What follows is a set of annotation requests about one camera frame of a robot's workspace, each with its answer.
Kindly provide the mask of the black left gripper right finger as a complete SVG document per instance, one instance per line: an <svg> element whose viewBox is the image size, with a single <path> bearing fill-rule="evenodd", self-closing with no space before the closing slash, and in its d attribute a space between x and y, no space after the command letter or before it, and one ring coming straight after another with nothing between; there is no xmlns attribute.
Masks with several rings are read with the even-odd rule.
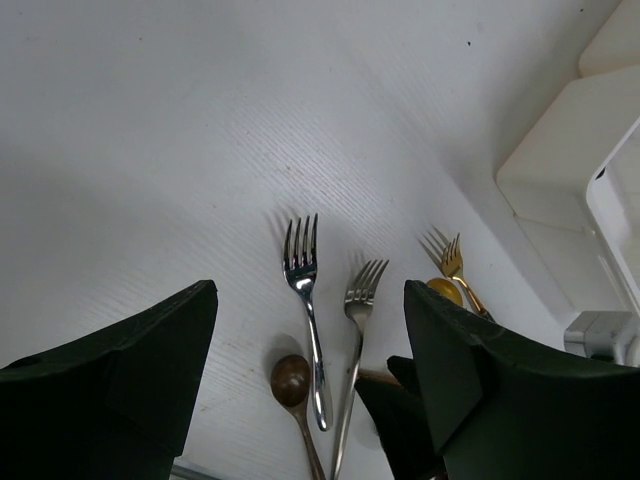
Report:
<svg viewBox="0 0 640 480"><path fill-rule="evenodd" d="M639 372L404 286L412 354L356 389L397 479L635 479Z"/></svg>

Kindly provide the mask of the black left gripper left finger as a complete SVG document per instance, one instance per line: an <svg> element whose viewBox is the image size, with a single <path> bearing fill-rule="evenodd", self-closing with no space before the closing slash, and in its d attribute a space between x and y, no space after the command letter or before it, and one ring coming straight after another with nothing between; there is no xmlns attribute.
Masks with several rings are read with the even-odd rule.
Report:
<svg viewBox="0 0 640 480"><path fill-rule="evenodd" d="M182 455L218 309L200 280L1 370L4 479L167 479Z"/></svg>

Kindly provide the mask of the silver fork matte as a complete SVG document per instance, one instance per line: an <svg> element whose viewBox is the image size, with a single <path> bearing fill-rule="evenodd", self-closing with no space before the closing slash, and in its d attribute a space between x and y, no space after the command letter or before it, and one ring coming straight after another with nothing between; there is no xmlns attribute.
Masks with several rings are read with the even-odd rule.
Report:
<svg viewBox="0 0 640 480"><path fill-rule="evenodd" d="M365 326L372 315L377 287L388 264L388 260L367 261L355 275L345 292L343 304L344 313L356 328L356 341L347 375L344 402L334 444L332 479L338 479L342 469L353 411L355 384L360 370L364 347Z"/></svg>

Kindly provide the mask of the dark brown spoon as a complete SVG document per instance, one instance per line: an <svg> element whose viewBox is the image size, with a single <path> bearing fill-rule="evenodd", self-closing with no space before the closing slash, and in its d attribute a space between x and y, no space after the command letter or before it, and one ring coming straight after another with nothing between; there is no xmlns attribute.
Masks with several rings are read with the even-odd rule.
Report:
<svg viewBox="0 0 640 480"><path fill-rule="evenodd" d="M298 354L279 359L270 375L271 392L277 402L296 420L300 429L310 467L311 478L325 479L307 419L307 403L311 371L307 360Z"/></svg>

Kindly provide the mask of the silver fork shiny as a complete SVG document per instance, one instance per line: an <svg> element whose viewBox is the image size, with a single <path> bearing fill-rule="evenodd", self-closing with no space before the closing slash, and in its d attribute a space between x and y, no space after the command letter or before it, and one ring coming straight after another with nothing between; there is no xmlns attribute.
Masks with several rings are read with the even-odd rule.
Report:
<svg viewBox="0 0 640 480"><path fill-rule="evenodd" d="M313 301L318 274L318 214L291 219L286 229L282 270L289 287L299 296L307 316L311 350L312 404L322 432L333 426L333 404Z"/></svg>

